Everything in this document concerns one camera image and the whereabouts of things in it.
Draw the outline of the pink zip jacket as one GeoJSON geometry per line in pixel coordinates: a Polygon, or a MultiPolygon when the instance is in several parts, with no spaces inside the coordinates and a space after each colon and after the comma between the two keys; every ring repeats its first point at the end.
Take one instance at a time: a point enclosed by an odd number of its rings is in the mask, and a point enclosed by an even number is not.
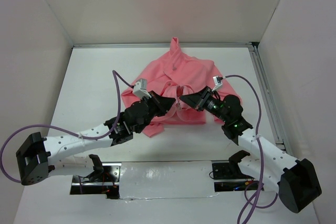
{"type": "Polygon", "coordinates": [[[180,100],[181,95],[214,87],[213,77],[222,74],[212,60],[202,60],[182,52],[178,38],[173,37],[170,49],[150,62],[136,78],[147,80],[147,90],[163,97],[175,98],[169,112],[155,117],[142,133],[153,137],[164,131],[165,125],[201,125],[206,123],[204,111],[197,112],[180,100]]]}

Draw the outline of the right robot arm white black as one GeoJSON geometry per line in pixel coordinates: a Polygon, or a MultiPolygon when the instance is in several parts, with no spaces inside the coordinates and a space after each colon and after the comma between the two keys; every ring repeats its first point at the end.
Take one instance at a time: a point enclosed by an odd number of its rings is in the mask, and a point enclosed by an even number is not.
{"type": "Polygon", "coordinates": [[[242,148],[239,160],[229,165],[233,177],[262,176],[266,187],[274,190],[281,202],[296,214],[321,195],[314,165],[306,158],[299,160],[287,154],[257,134],[243,118],[243,107],[237,96],[227,95],[219,100],[212,95],[211,88],[205,87],[180,99],[196,111],[206,110],[222,120],[225,136],[242,148]]]}

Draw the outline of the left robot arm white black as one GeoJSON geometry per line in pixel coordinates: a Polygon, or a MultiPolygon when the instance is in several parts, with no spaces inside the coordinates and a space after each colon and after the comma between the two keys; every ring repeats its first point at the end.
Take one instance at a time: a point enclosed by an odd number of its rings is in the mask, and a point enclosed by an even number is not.
{"type": "Polygon", "coordinates": [[[119,117],[105,121],[97,127],[56,137],[42,137],[32,133],[16,152],[20,183],[24,186],[39,183],[49,176],[67,175],[65,170],[85,169],[85,176],[93,182],[103,177],[102,162],[95,154],[88,159],[74,161],[71,156],[85,151],[123,144],[135,133],[141,133],[155,117],[168,113],[175,99],[163,97],[151,91],[149,97],[133,102],[119,117]]]}

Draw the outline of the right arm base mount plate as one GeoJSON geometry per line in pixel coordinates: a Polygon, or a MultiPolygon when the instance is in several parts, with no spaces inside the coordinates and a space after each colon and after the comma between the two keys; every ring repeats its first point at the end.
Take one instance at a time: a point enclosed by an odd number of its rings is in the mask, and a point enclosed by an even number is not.
{"type": "Polygon", "coordinates": [[[229,161],[212,162],[209,177],[214,181],[215,192],[244,191],[257,189],[257,181],[244,175],[237,165],[229,161]]]}

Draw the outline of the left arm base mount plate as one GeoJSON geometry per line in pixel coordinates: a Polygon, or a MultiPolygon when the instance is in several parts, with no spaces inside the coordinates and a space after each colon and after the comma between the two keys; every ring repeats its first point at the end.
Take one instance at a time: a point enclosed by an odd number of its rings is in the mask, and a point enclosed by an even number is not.
{"type": "Polygon", "coordinates": [[[103,163],[104,171],[92,182],[88,178],[72,177],[71,195],[104,195],[107,199],[119,199],[121,163],[103,163]]]}

